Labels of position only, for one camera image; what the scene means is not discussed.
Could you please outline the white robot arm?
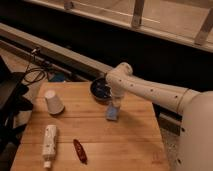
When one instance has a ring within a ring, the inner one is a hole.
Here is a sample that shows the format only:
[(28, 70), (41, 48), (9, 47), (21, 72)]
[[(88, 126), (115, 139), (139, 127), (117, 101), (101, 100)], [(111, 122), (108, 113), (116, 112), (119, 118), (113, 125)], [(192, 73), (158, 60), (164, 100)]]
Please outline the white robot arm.
[(106, 81), (112, 99), (128, 91), (182, 116), (176, 171), (213, 171), (213, 91), (146, 81), (126, 62), (110, 70)]

